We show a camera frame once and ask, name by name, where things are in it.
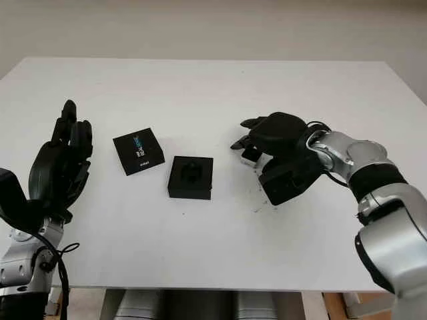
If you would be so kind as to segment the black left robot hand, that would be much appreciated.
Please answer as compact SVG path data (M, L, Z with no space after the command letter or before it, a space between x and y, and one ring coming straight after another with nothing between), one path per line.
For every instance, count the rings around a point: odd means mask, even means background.
M29 202L44 215L64 224L72 220L69 207L89 177L92 138L91 123L78 121L76 104L67 100L51 139L40 148L29 174Z

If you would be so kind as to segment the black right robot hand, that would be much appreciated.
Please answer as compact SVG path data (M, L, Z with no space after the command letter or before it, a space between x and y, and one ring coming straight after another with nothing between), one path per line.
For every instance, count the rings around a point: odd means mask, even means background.
M234 142L230 149L254 147L259 152L273 157L285 157L293 152L298 140L308 128L308 124L301 118L282 112L246 119L240 125L249 129L249 132Z

